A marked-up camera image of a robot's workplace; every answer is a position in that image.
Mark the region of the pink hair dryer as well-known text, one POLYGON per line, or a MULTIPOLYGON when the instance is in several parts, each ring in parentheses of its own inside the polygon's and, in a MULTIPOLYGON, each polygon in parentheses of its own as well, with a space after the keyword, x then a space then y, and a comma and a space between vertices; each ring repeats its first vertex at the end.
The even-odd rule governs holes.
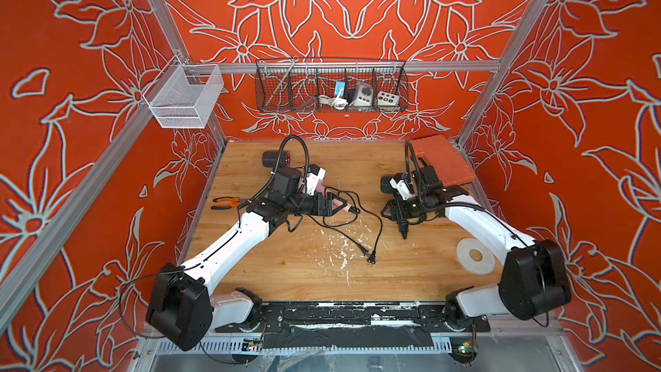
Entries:
POLYGON ((324 182, 318 183, 316 191, 321 193, 324 197, 332 197, 332 215, 335 215, 340 210, 351 213, 353 215, 358 215, 360 213, 356 206, 349 203, 346 199, 340 197, 335 189, 326 187, 324 182))

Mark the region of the dark green hair dryer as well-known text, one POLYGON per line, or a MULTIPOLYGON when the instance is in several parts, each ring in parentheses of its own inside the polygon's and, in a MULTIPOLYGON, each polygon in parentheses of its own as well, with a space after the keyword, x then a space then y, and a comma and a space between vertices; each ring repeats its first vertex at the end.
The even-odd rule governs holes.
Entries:
POLYGON ((409 175, 398 173, 393 176, 384 176, 380 179, 380 190, 383 194, 392 195, 392 200, 380 212, 387 220, 397 224, 403 239, 407 239, 412 215, 408 201, 413 198, 413 187, 409 175))

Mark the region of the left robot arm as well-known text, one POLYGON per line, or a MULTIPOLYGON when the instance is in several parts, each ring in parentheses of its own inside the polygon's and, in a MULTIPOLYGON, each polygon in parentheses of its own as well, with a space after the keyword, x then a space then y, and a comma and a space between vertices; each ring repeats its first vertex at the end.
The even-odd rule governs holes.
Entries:
POLYGON ((247 289, 214 296, 229 271, 255 246, 268 239, 292 216, 329 217, 345 208, 320 183, 325 170, 311 164, 303 151, 302 168, 274 164, 270 179, 243 202, 245 212, 230 229, 180 266, 167 263, 153 275, 146 323, 157 339, 167 339, 181 351, 194 349, 208 332, 228 325, 253 329, 261 321, 261 299, 247 289))

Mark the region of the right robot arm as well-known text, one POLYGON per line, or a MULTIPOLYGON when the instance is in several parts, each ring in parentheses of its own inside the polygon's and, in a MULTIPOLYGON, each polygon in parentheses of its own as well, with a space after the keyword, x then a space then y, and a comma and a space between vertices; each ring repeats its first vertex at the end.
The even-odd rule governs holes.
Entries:
POLYGON ((524 234, 479 205, 463 187, 444 184, 411 142, 405 144, 405 165, 405 172, 380 181, 382 193, 392 196, 382 217, 394 222, 404 238, 411 226, 427 222, 431 215, 446 218, 503 266, 498 283, 447 295, 442 318, 448 328, 462 332, 488 315, 511 314, 518 320, 548 317, 571 302, 565 258, 556 242, 524 234))

